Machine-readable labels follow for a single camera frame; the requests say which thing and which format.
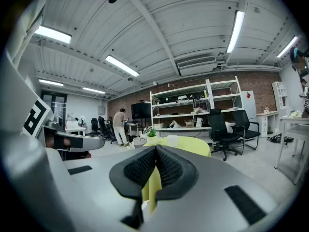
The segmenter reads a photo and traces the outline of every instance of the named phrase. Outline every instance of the white cup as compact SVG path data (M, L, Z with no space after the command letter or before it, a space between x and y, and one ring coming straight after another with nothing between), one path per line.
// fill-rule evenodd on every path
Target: white cup
M168 138L168 146L169 147L177 147L178 145L178 136L176 135L169 135Z

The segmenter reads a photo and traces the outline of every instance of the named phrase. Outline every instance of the glass door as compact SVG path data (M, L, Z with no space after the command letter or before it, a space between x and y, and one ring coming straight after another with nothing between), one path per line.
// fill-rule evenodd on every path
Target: glass door
M54 115L62 118L62 127L65 129L67 94L61 94L51 91L41 92L41 99L52 109Z

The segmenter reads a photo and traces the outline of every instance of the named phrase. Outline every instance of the brick wall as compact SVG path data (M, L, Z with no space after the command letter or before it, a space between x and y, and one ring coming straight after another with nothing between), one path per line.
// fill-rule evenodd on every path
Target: brick wall
M276 81L281 81L278 72L232 72L232 73L217 73L207 76L200 76L195 78L186 78L178 81L171 82L175 84L175 88L193 86L198 84L205 83L205 79L209 79L210 82L219 82L219 81L227 81L235 79L235 75L239 80L240 89L242 91L253 90L255 105L256 105L256 113L262 113L265 107L269 107L271 111L276 110L276 102L272 89L272 83ZM108 116L114 116L115 113L119 112L120 108L125 108L126 116L131 118L131 105L139 103L139 100L150 100L149 92L158 93L167 90L173 89L172 86L168 87L167 84L157 85L142 91L138 91L132 94L125 95L118 99L112 100L108 102ZM226 94L226 89L220 89L214 91L214 95L223 95ZM221 101L216 102L216 107L227 108L232 107L233 104L230 101ZM176 107L178 113L190 112L192 111L192 107L190 106L180 106ZM174 113L171 109L166 111L166 114Z

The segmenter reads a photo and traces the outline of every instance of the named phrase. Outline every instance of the plant pot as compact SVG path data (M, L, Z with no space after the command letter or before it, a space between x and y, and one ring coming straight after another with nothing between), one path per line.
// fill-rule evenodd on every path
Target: plant pot
M149 145L156 145L157 142L158 142L158 137L157 136L147 137L147 144L149 144Z

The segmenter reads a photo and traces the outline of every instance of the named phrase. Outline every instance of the refrigerator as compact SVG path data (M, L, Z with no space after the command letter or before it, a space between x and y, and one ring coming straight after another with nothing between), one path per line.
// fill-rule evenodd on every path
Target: refrigerator
M248 119L249 119L250 122L257 122L255 99L254 99L253 91L242 91L241 97L242 97L242 105L243 106L241 105L240 97L236 98L235 106L242 107L246 111ZM250 124L249 130L257 131L257 125Z

